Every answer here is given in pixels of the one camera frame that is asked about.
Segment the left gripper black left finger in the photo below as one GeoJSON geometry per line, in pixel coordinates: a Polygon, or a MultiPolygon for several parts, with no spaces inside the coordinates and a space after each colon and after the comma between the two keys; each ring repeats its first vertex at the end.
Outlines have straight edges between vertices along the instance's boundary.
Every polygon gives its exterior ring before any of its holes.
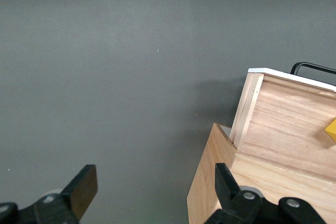
{"type": "Polygon", "coordinates": [[[85,165],[60,193],[42,196],[19,209],[1,203],[1,223],[79,223],[98,191],[96,165],[85,165]]]}

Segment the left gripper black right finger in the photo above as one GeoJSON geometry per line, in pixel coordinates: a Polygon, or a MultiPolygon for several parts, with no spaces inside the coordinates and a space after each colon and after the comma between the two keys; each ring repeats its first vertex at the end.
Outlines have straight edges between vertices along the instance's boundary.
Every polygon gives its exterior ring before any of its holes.
{"type": "Polygon", "coordinates": [[[281,198],[269,202],[251,190],[242,190],[224,163],[215,164],[215,191],[221,209],[206,223],[325,223],[305,200],[281,198]]]}

